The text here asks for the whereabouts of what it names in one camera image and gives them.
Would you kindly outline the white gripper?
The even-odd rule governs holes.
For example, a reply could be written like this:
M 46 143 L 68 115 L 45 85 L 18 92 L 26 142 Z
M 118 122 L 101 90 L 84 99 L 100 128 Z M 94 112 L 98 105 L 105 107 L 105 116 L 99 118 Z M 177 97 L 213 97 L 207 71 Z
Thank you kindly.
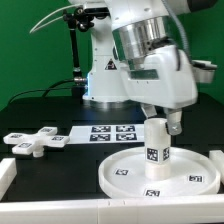
M 137 67 L 129 66 L 127 62 L 121 62 L 120 66 L 128 98 L 142 103 L 141 110 L 146 118 L 157 115 L 153 105 L 169 108 L 166 112 L 168 131 L 180 134 L 182 111 L 172 109 L 194 104 L 198 96 L 185 52 L 170 45 L 156 49 Z

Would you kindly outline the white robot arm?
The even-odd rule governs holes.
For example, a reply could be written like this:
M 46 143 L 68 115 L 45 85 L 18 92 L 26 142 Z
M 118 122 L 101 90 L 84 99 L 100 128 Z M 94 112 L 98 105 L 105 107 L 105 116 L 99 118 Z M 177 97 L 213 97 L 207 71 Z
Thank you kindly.
M 218 0 L 89 0 L 93 65 L 84 102 L 98 108 L 138 102 L 146 117 L 164 110 L 167 131 L 182 131 L 182 109 L 197 101 L 199 83 L 217 66 L 193 60 L 178 16 L 213 7 Z

